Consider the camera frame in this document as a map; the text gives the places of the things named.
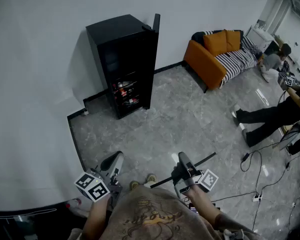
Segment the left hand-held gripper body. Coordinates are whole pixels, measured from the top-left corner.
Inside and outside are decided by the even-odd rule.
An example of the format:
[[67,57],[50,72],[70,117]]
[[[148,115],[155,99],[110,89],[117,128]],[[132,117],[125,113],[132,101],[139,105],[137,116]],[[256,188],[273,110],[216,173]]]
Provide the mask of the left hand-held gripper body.
[[116,200],[123,189],[115,176],[110,177],[108,172],[102,174],[98,171],[92,171],[92,174],[82,172],[74,181],[74,185],[85,197],[94,203],[109,194],[113,195],[114,200]]

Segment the person's left forearm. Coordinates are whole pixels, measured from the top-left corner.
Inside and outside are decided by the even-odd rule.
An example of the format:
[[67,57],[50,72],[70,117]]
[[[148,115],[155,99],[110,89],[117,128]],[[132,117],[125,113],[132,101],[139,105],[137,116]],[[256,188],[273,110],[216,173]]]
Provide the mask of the person's left forearm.
[[92,204],[80,240],[98,240],[101,237],[106,228],[107,206],[110,196],[107,194]]

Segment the black glossy cabinet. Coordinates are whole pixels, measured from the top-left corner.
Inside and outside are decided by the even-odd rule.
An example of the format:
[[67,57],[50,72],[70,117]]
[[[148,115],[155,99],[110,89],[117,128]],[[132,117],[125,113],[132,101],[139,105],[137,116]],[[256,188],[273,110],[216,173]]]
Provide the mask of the black glossy cabinet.
[[72,229],[83,229],[86,220],[71,212],[64,202],[0,211],[0,240],[67,240]]

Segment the white cabinet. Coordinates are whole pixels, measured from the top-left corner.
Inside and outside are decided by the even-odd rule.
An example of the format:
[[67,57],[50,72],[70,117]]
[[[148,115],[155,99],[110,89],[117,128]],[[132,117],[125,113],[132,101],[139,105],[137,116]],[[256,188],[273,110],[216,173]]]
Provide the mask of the white cabinet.
[[246,35],[261,50],[266,50],[275,38],[267,31],[252,25]]

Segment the small orange cushion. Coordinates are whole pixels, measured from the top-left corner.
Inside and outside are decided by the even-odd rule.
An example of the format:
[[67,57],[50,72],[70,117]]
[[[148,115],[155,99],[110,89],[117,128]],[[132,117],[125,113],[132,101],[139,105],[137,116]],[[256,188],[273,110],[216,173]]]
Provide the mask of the small orange cushion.
[[227,52],[238,51],[241,48],[241,33],[234,30],[225,30]]

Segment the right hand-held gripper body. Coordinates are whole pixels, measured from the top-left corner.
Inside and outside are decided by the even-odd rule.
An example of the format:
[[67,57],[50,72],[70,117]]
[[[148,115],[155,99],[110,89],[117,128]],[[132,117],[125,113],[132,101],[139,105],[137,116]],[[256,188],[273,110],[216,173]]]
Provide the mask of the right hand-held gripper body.
[[192,185],[198,185],[205,193],[208,193],[213,189],[218,179],[219,177],[209,169],[203,172],[190,162],[189,170],[182,171],[182,178],[173,178],[173,186],[177,197],[181,199],[183,193]]

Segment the large orange cushion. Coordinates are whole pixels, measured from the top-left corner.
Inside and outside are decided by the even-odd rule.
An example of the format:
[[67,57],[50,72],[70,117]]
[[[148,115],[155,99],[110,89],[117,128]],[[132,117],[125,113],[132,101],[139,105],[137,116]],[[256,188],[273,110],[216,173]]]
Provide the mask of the large orange cushion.
[[204,47],[214,56],[227,52],[226,31],[203,36]]

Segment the person's right forearm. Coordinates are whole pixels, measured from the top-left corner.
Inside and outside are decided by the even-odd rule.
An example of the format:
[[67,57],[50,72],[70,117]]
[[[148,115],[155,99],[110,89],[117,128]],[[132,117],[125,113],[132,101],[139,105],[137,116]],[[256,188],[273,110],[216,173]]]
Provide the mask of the person's right forearm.
[[214,227],[221,211],[213,205],[208,195],[197,184],[190,186],[183,194],[190,199],[199,215]]

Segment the black mini fridge cabinet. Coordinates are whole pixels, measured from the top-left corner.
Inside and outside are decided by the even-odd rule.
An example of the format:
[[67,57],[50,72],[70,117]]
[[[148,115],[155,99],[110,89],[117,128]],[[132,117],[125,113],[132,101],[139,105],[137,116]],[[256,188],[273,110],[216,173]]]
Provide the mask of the black mini fridge cabinet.
[[[86,27],[90,48],[108,101],[121,119],[144,108],[145,62],[149,26],[130,14]],[[132,81],[118,87],[118,83]],[[129,99],[138,101],[129,104]]]

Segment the plastic bottle red cap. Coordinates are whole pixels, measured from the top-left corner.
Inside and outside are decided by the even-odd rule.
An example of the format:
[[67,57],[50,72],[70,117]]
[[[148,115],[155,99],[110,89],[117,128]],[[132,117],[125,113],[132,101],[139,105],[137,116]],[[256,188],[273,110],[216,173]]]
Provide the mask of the plastic bottle red cap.
[[82,205],[82,201],[79,198],[70,199],[65,202],[65,206],[70,209],[78,209]]

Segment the person's brown printed shirt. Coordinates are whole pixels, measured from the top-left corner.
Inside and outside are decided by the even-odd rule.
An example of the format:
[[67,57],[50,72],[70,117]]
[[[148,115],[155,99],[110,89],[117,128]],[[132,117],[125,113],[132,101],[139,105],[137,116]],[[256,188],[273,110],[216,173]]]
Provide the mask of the person's brown printed shirt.
[[[81,240],[74,228],[67,240]],[[172,192],[137,186],[114,208],[98,240],[265,240],[221,211],[212,226]]]

